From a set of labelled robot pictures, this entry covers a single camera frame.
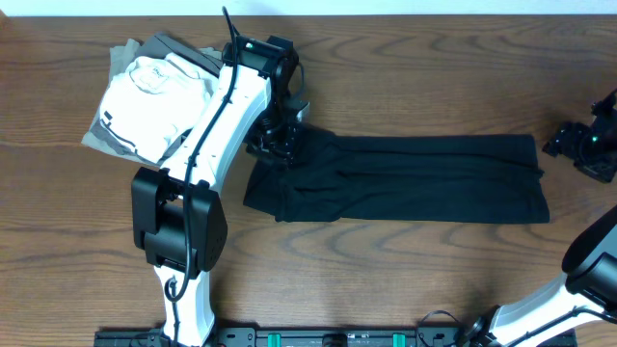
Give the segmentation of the black polo shirt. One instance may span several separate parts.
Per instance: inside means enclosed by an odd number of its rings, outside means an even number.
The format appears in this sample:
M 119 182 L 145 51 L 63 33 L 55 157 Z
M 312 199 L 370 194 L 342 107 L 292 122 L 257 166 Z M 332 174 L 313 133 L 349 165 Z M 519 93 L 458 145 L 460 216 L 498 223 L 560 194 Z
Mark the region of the black polo shirt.
M 243 203 L 278 222 L 545 224 L 530 135 L 340 136 L 309 128 L 289 165 L 255 163 Z

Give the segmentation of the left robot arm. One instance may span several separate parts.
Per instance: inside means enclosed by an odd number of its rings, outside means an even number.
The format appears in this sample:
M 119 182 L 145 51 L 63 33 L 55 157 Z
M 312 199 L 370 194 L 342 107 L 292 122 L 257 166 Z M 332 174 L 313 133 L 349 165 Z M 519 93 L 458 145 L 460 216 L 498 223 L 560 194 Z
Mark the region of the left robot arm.
M 238 149 L 287 166 L 309 105 L 289 89 L 304 68 L 291 40 L 234 34 L 223 51 L 220 90 L 177 151 L 157 171 L 140 168 L 131 183 L 136 247 L 154 267 L 166 321 L 138 335 L 149 346 L 202 346 L 215 316 L 209 275 L 228 225 L 221 192 Z

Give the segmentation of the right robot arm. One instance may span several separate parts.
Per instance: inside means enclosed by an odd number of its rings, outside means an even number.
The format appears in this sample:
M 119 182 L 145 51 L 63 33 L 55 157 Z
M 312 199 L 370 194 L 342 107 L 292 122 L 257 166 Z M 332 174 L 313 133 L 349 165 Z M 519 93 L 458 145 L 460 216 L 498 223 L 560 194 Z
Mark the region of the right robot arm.
M 593 121 L 564 122 L 543 152 L 566 156 L 583 174 L 616 177 L 616 92 L 591 106 Z M 578 326 L 616 323 L 616 209 L 588 227 L 566 251 L 561 274 L 520 301 L 495 307 L 459 335 L 457 346 L 539 346 Z

